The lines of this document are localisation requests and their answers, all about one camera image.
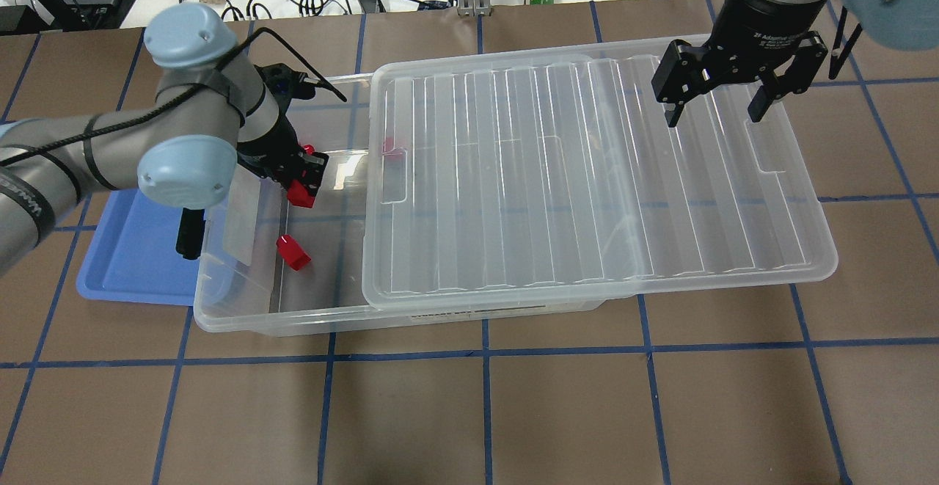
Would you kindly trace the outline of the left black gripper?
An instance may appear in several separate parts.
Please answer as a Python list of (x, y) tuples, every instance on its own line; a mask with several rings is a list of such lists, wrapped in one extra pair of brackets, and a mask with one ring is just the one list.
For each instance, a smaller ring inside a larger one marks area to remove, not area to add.
[(317, 195), (329, 155), (317, 150), (312, 156), (304, 154), (286, 111), (296, 98), (311, 100), (316, 90), (325, 86), (282, 63), (257, 66), (256, 70), (263, 91), (246, 114), (239, 134), (238, 163), (255, 176), (278, 183), (285, 192), (292, 180), (300, 180)]

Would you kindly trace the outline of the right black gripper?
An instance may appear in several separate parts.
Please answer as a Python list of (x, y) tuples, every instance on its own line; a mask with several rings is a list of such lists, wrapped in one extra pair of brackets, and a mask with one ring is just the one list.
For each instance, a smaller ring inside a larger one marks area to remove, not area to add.
[(828, 56), (828, 47), (811, 29), (772, 36), (749, 21), (719, 17), (703, 43), (674, 38), (662, 54), (651, 87), (664, 103), (669, 128), (676, 128), (683, 104), (721, 86), (760, 81), (748, 104), (749, 120), (761, 122), (770, 107), (788, 94), (808, 90)]

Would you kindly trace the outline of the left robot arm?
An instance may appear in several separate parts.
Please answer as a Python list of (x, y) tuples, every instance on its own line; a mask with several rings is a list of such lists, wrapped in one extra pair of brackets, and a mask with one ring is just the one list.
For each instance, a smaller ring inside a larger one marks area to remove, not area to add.
[(309, 206), (328, 156), (309, 151), (286, 117), (292, 101), (339, 89), (311, 64), (255, 66), (218, 13), (169, 7), (143, 33), (162, 69), (153, 106), (2, 126), (2, 271), (51, 235), (88, 195), (138, 189), (164, 206), (207, 210), (238, 169), (267, 178)]

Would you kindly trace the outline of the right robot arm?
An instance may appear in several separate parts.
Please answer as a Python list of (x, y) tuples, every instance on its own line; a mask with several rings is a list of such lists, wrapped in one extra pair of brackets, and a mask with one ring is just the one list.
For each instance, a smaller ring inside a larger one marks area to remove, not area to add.
[(758, 122), (776, 101), (807, 91), (825, 60), (835, 79), (862, 34), (925, 51), (937, 47), (937, 29), (937, 0), (724, 0), (704, 44), (668, 44), (651, 87), (673, 128), (693, 98), (757, 81), (748, 116)]

